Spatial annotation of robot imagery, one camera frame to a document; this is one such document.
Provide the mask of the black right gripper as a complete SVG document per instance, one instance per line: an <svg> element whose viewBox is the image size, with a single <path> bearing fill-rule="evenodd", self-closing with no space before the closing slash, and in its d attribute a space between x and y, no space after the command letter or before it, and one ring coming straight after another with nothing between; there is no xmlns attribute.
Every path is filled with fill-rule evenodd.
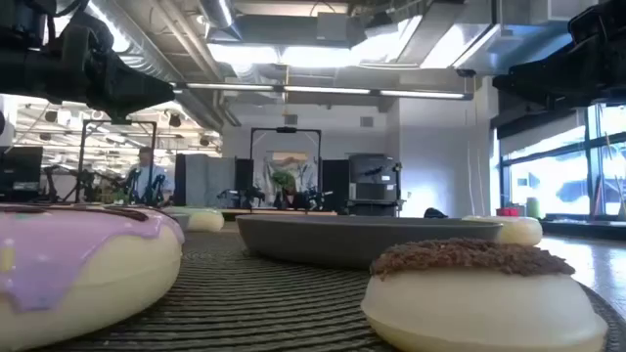
<svg viewBox="0 0 626 352"><path fill-rule="evenodd" d="M626 1L593 5L567 29L572 43L565 52L511 66L493 87L542 107L626 105Z"/></svg>

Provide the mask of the large white sprinkled donut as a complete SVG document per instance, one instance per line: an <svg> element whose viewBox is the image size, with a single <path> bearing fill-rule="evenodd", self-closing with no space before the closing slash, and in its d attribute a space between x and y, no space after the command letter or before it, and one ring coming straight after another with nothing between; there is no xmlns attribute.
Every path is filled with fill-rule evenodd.
<svg viewBox="0 0 626 352"><path fill-rule="evenodd" d="M536 245L543 238L543 228L537 219L512 216L465 216L463 220L482 221L501 224L502 228L496 238L500 243L516 243Z"/></svg>

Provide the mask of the large mint iced donut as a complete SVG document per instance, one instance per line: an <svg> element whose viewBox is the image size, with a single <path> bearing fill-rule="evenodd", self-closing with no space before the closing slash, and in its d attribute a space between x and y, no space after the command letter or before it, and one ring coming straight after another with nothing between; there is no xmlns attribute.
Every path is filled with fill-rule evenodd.
<svg viewBox="0 0 626 352"><path fill-rule="evenodd" d="M165 213L185 213L190 215L188 232L219 232L225 223L223 214L214 208L171 206Z"/></svg>

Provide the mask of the large pink iced donut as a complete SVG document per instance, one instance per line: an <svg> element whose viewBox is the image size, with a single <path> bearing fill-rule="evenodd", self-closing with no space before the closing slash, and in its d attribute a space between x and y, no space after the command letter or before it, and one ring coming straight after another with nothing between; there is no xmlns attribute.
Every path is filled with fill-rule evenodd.
<svg viewBox="0 0 626 352"><path fill-rule="evenodd" d="M174 218L149 208L0 205L0 352L149 308L175 283L184 241Z"/></svg>

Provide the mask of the small dark chocolate donut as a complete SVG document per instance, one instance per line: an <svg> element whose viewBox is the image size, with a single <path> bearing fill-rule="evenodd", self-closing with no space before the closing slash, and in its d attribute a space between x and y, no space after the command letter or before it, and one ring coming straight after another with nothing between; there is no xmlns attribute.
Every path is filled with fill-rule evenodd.
<svg viewBox="0 0 626 352"><path fill-rule="evenodd" d="M532 245L408 242L372 264L361 309L402 352L602 352L608 324L574 272Z"/></svg>

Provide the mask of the person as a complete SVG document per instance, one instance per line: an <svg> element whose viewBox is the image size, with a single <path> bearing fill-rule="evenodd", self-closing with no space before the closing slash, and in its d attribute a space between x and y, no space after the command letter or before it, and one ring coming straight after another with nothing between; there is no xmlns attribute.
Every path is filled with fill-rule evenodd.
<svg viewBox="0 0 626 352"><path fill-rule="evenodd" d="M142 147L138 157L138 162L131 167L126 179L131 201L146 205L164 205L174 195L174 182L163 167L154 163L151 148Z"/></svg>

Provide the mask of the large window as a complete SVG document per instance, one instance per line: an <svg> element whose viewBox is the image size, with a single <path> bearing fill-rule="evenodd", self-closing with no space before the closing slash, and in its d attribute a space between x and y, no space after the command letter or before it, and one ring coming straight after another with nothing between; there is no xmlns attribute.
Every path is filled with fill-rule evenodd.
<svg viewBox="0 0 626 352"><path fill-rule="evenodd" d="M540 124L585 112L582 143L510 158L500 152L500 139ZM616 173L626 198L626 105L596 104L563 112L529 114L495 129L499 144L500 204L522 205L535 197L541 218L617 219L619 195L604 134L611 143Z"/></svg>

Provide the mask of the round silver ceiling pipe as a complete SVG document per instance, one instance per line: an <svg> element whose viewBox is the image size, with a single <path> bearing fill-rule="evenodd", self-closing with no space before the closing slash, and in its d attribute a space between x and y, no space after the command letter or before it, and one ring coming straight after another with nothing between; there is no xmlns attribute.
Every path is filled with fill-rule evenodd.
<svg viewBox="0 0 626 352"><path fill-rule="evenodd" d="M242 36L236 25L236 11L231 0L198 0L202 15L213 28L225 31L237 40Z"/></svg>

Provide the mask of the green plant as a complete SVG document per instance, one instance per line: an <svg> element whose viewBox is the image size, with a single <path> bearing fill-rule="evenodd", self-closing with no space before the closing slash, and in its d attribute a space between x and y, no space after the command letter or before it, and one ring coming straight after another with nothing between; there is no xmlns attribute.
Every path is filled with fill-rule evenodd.
<svg viewBox="0 0 626 352"><path fill-rule="evenodd" d="M286 194L293 194L296 191L295 178L288 171L275 171L271 175L271 180L278 190Z"/></svg>

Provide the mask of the black cabinet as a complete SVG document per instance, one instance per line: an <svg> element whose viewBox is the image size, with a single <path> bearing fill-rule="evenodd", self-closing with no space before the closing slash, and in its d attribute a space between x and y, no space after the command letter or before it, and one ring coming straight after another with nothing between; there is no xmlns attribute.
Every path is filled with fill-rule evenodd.
<svg viewBox="0 0 626 352"><path fill-rule="evenodd" d="M402 205L402 165L385 154L354 154L348 159L350 215L396 217Z"/></svg>

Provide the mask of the grey ceiling vent box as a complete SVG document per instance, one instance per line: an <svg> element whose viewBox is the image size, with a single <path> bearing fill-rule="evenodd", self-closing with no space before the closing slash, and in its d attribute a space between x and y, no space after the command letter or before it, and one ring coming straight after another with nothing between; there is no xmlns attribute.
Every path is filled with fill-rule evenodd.
<svg viewBox="0 0 626 352"><path fill-rule="evenodd" d="M318 13L316 39L332 47L352 48L367 39L358 19L346 14Z"/></svg>

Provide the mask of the black panel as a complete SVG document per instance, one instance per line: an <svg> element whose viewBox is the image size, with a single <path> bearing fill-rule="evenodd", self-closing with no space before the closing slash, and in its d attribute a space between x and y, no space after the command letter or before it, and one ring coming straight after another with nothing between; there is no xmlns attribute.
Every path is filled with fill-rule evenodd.
<svg viewBox="0 0 626 352"><path fill-rule="evenodd" d="M337 214L345 212L349 198L349 162L347 159L325 159L322 163L324 208Z"/></svg>

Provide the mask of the round dark woven placemat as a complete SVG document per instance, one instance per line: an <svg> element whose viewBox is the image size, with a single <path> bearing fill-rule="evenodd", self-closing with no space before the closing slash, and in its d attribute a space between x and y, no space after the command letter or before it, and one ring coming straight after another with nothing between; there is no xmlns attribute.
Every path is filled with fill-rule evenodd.
<svg viewBox="0 0 626 352"><path fill-rule="evenodd" d="M30 352L398 352L361 311L369 278L249 256L235 234L189 233L178 279L157 303Z"/></svg>

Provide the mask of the dark grey plate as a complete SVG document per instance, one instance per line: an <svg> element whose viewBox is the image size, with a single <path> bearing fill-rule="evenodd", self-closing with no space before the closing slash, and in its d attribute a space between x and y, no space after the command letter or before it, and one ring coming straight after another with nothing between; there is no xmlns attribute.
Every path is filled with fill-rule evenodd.
<svg viewBox="0 0 626 352"><path fill-rule="evenodd" d="M237 218L248 252L273 259L366 269L387 248L449 239L494 241L502 225L457 218L252 214Z"/></svg>

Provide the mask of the black metal station frame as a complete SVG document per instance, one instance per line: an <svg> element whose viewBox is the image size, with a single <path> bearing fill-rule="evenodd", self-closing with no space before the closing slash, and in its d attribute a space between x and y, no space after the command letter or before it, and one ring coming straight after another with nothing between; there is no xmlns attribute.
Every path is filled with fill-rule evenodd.
<svg viewBox="0 0 626 352"><path fill-rule="evenodd" d="M87 127L90 124L96 124L98 127L100 127L103 124L110 124L110 125L132 125L132 124L138 124L138 125L151 125L152 126L152 131L148 133L148 135L151 137L151 154L150 154L150 163L149 163L149 179L148 179L148 185L146 187L146 190L144 192L144 197L145 197L145 205L156 205L157 202L154 200L153 198L153 188L152 188L152 184L153 184L153 175L154 175L154 151L156 148L156 141L157 141L157 124L154 121L135 121L135 120L98 120L98 119L94 119L94 118L90 118L90 119L84 119L82 121L82 129L81 129L81 139L80 139L80 146L79 146L79 160L78 160L78 167L77 167L77 174L80 175L83 172L83 162L84 162L84 153L85 153L85 144L86 144L86 139L87 139Z"/></svg>
<svg viewBox="0 0 626 352"><path fill-rule="evenodd" d="M309 200L309 207L301 210L311 210L320 205L322 196L322 156L321 156L322 132L316 129L301 129L291 126L282 127L253 127L250 130L248 155L252 161L252 185L261 193L262 190L256 185L263 158L269 153L306 153L309 158L317 160L318 185L317 190L312 193ZM262 206L269 206L267 198L260 202Z"/></svg>

